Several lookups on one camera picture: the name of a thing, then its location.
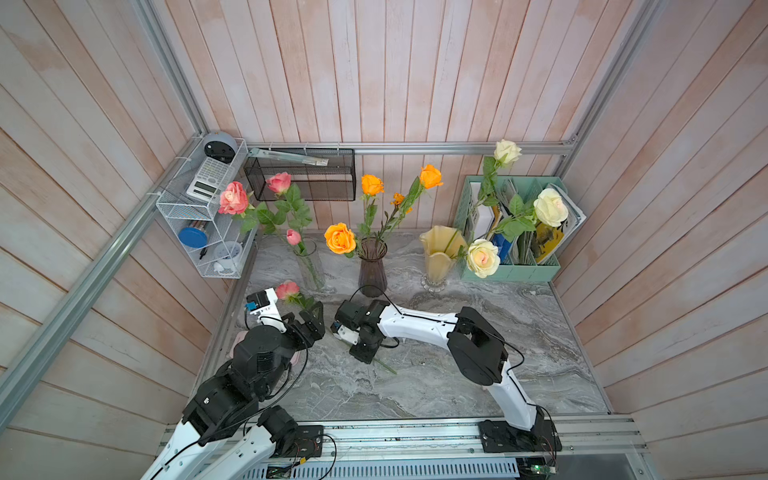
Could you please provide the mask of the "orange rose large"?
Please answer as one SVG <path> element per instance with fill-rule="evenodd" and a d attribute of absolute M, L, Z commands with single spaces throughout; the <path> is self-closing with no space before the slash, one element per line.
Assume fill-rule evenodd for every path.
<path fill-rule="evenodd" d="M 334 254 L 344 255 L 348 258 L 357 254 L 357 237 L 345 223 L 329 226 L 324 233 L 324 238 L 326 246 Z"/>

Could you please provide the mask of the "orange carnation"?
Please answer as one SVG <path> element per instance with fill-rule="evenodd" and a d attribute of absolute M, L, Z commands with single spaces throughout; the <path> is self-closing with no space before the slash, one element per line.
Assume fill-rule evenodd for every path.
<path fill-rule="evenodd" d="M 412 211 L 414 202 L 415 200 L 412 195 L 394 194 L 393 201 L 391 202 L 393 209 L 391 212 L 385 213 L 384 221 L 377 233 L 379 241 L 385 242 L 393 231 L 400 226 L 405 217 Z"/>

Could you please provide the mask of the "cream rose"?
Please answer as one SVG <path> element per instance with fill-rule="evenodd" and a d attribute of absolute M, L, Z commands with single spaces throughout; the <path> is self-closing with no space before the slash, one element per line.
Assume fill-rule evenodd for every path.
<path fill-rule="evenodd" d="M 524 202 L 515 194 L 508 204 L 510 215 L 501 219 L 489 232 L 493 237 L 502 234 L 510 242 L 526 232 L 534 232 L 543 223 L 559 228 L 568 218 L 569 211 L 561 194 L 553 188 L 543 189 L 531 202 Z"/>
<path fill-rule="evenodd" d="M 481 279 L 495 274 L 501 264 L 498 247 L 483 238 L 461 247 L 460 257 L 464 259 L 469 270 Z"/>
<path fill-rule="evenodd" d="M 504 210 L 503 201 L 498 196 L 499 170 L 503 167 L 514 164 L 521 156 L 521 149 L 518 145 L 506 139 L 502 139 L 495 144 L 492 155 L 484 156 L 482 160 L 482 180 L 481 190 L 478 202 L 493 208 L 495 220 L 492 225 L 496 228 L 501 222 L 501 218 L 496 218 L 496 214 L 501 214 Z"/>

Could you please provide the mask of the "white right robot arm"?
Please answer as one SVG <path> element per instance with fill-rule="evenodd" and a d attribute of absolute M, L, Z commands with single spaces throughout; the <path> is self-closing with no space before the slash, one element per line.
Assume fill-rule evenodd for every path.
<path fill-rule="evenodd" d="M 367 306 L 342 302 L 331 331 L 351 344 L 349 353 L 370 364 L 384 340 L 408 339 L 450 352 L 462 375 L 488 389 L 506 422 L 523 431 L 536 423 L 537 408 L 513 373 L 502 335 L 475 309 L 430 313 L 374 300 Z"/>

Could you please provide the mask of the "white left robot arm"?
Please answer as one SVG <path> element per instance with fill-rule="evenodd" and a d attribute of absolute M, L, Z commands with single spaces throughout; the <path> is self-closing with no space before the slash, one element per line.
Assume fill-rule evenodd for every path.
<path fill-rule="evenodd" d="M 279 401 L 299 378 L 293 357 L 325 334 L 323 305 L 295 295 L 300 311 L 282 315 L 273 289 L 250 296 L 257 317 L 231 359 L 203 381 L 183 410 L 147 479 L 240 479 L 272 457 L 282 475 L 323 453 L 322 427 L 301 427 Z"/>

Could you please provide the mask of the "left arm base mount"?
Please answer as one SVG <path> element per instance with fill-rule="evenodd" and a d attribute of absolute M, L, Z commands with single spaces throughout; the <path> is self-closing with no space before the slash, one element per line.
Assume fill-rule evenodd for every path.
<path fill-rule="evenodd" d="M 274 446 L 272 457 L 313 458 L 322 455 L 324 427 L 299 425 L 282 407 L 266 408 L 257 421 L 265 428 Z"/>

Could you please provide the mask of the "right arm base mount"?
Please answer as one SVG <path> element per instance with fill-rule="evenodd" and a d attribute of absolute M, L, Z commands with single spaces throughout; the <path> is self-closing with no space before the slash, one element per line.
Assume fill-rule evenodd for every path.
<path fill-rule="evenodd" d="M 549 412 L 539 408 L 531 431 L 510 426 L 504 421 L 478 423 L 485 453 L 543 452 L 558 453 L 562 442 Z"/>

